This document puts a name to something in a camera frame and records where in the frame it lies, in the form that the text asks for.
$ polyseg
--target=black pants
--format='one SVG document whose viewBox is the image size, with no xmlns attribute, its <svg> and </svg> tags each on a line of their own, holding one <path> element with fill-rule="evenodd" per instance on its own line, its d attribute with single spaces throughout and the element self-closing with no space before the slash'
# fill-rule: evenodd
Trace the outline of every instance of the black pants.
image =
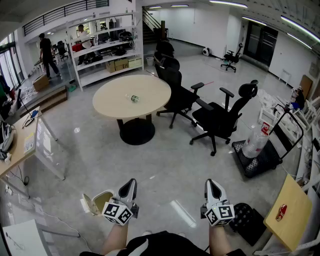
<svg viewBox="0 0 320 256">
<path fill-rule="evenodd" d="M 58 74 L 59 70 L 58 70 L 56 64 L 54 63 L 54 59 L 53 58 L 48 58 L 48 59 L 44 59 L 43 60 L 43 65 L 45 67 L 46 76 L 50 77 L 49 64 L 50 64 L 51 68 L 53 69 L 54 73 Z"/>
<path fill-rule="evenodd" d="M 95 54 L 94 52 L 89 52 L 88 55 L 89 55 L 90 57 L 92 57 L 92 58 L 93 58 L 94 56 L 96 56 L 96 54 Z M 81 64 L 84 62 L 85 56 L 86 56 L 85 54 L 79 56 L 79 63 L 78 63 L 78 65 L 81 65 Z"/>
</svg>

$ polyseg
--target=white table leg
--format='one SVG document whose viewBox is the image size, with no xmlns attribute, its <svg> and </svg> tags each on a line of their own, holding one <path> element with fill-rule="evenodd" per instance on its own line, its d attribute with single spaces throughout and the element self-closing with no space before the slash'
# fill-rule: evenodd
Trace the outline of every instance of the white table leg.
<svg viewBox="0 0 320 256">
<path fill-rule="evenodd" d="M 55 235 L 66 236 L 66 237 L 76 237 L 76 238 L 80 237 L 78 232 L 73 232 L 73 231 L 72 232 L 60 232 L 55 228 L 44 226 L 39 223 L 36 224 L 36 227 L 38 228 L 38 230 L 41 230 L 41 231 L 47 232 L 47 233 L 51 233 L 51 234 L 55 234 Z"/>
<path fill-rule="evenodd" d="M 24 195 L 26 198 L 30 198 L 30 195 L 27 192 L 23 192 L 22 190 L 20 190 L 19 188 L 17 188 L 16 186 L 12 185 L 8 180 L 6 180 L 5 178 L 1 178 L 0 179 L 4 184 L 7 184 L 9 186 L 9 188 L 13 189 L 14 191 L 18 191 L 20 194 Z"/>
<path fill-rule="evenodd" d="M 58 138 L 55 136 L 54 132 L 53 132 L 53 131 L 51 130 L 51 128 L 49 127 L 47 121 L 44 119 L 44 116 L 42 115 L 42 112 L 39 111 L 39 114 L 38 114 L 38 115 L 41 116 L 40 119 L 42 120 L 45 128 L 47 128 L 47 130 L 49 131 L 49 133 L 51 134 L 51 136 L 53 137 L 53 139 L 54 139 L 55 141 L 57 141 Z"/>
<path fill-rule="evenodd" d="M 51 171 L 54 175 L 58 176 L 61 180 L 65 179 L 65 176 L 57 170 L 54 165 L 48 161 L 37 149 L 35 150 L 35 156 Z"/>
</svg>

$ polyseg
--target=round wooden tabletop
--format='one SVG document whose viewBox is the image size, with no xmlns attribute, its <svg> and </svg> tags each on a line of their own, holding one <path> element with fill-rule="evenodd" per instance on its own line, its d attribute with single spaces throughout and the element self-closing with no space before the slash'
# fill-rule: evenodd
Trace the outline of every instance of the round wooden tabletop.
<svg viewBox="0 0 320 256">
<path fill-rule="evenodd" d="M 138 102 L 126 97 L 138 96 Z M 163 107 L 170 99 L 170 86 L 151 75 L 127 75 L 107 82 L 93 96 L 93 107 L 99 113 L 115 119 L 146 116 Z"/>
</svg>

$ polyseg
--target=round table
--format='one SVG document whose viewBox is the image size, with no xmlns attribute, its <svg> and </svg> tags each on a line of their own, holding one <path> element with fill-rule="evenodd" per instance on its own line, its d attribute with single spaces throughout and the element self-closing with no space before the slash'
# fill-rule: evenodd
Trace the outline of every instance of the round table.
<svg viewBox="0 0 320 256">
<path fill-rule="evenodd" d="M 138 96 L 138 102 L 126 97 Z M 99 113 L 117 119 L 121 139 L 130 145 L 142 145 L 155 135 L 151 113 L 170 99 L 170 86 L 151 75 L 128 75 L 107 82 L 93 96 Z"/>
</svg>

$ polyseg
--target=black metal railing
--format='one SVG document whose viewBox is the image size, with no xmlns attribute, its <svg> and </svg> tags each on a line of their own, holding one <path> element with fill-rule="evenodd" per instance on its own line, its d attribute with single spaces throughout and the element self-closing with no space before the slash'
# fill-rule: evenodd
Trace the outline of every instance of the black metal railing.
<svg viewBox="0 0 320 256">
<path fill-rule="evenodd" d="M 154 17 L 152 17 L 152 15 L 150 15 L 145 8 L 142 9 L 142 17 L 146 18 L 156 29 L 161 29 L 160 23 Z"/>
<path fill-rule="evenodd" d="M 28 35 L 32 31 L 60 18 L 66 17 L 71 14 L 90 10 L 93 8 L 100 8 L 109 6 L 109 0 L 83 0 L 79 2 L 70 3 L 63 7 L 54 9 L 46 14 L 35 18 L 26 25 L 23 26 L 24 36 Z"/>
</svg>

